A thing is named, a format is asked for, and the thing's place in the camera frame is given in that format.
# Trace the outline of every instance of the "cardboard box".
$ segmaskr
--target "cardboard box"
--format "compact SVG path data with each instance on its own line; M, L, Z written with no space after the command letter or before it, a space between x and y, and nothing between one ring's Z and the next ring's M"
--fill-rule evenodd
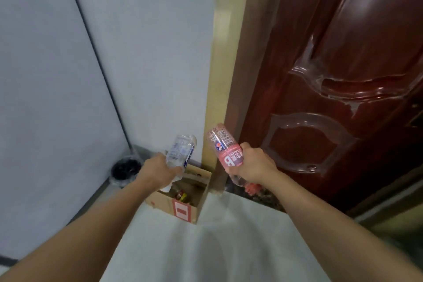
M184 221L196 224L209 191L211 176L210 172L188 164L183 178L176 182L187 193L188 203L180 202L169 193L161 191L151 194L145 202Z

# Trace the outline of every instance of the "plastic bottle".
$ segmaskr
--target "plastic bottle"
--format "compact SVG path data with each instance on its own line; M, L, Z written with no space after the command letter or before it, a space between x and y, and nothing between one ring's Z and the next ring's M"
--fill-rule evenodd
M244 162L242 148L224 124L217 124L212 128L207 133L206 139L225 170L229 166L239 166ZM238 186L244 186L247 183L246 180L237 175L230 175L230 179Z
M181 166L185 170L196 145L197 139L194 135L177 135L175 141L173 142L172 148L166 155L167 166ZM172 183L180 180L181 178L182 174L175 177ZM172 184L169 184L167 187L161 189L161 191L168 192L171 187Z

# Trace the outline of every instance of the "wooden door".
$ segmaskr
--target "wooden door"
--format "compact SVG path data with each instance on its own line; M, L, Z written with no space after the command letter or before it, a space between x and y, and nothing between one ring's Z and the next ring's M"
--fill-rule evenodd
M423 163L423 0L280 0L240 141L341 210Z

